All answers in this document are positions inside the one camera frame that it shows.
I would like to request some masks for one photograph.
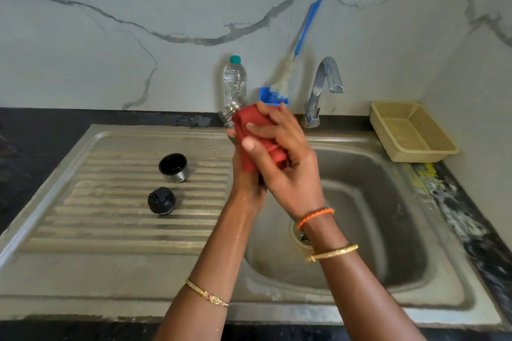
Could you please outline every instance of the person's right hand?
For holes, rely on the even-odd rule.
[[[248,123],[247,130],[259,137],[275,139],[288,151],[291,160],[290,167],[280,170],[258,140],[250,136],[242,140],[243,148],[258,166],[267,188],[278,203],[298,220],[325,208],[317,155],[308,144],[295,116],[282,103],[279,111],[269,108],[263,102],[256,105],[276,125],[259,127]]]

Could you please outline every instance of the plastic bottle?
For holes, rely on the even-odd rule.
[[[229,65],[224,70],[224,105],[229,105],[235,99],[246,100],[247,72],[240,63],[238,55],[229,58]]]

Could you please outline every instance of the gold bangle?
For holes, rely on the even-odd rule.
[[[354,245],[350,245],[345,248],[340,248],[340,249],[336,249],[331,252],[327,252],[325,254],[311,255],[311,256],[308,256],[305,260],[306,260],[306,263],[316,262],[319,259],[328,259],[328,258],[333,258],[338,255],[347,254],[349,252],[355,251],[357,248],[359,248],[359,246],[357,244],[354,244]]]
[[[196,286],[194,283],[190,281],[189,278],[185,279],[185,284],[189,286],[192,290],[194,290],[196,293],[199,293],[204,299],[207,301],[212,302],[214,305],[222,306],[222,307],[228,307],[229,303],[223,301],[219,297],[216,297],[215,295],[210,294],[208,291],[203,290],[202,288]]]

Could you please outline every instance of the person's left hand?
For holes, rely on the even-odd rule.
[[[237,132],[233,129],[226,130],[229,137],[237,137]],[[242,161],[240,160],[240,146],[236,146],[233,155],[233,187],[229,195],[228,203],[236,203],[242,208],[256,214],[262,208],[267,194],[265,185],[259,183],[259,173],[245,173],[242,171]]]

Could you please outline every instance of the yellow basket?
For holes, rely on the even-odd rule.
[[[373,102],[370,122],[394,162],[433,163],[459,148],[416,102]]]

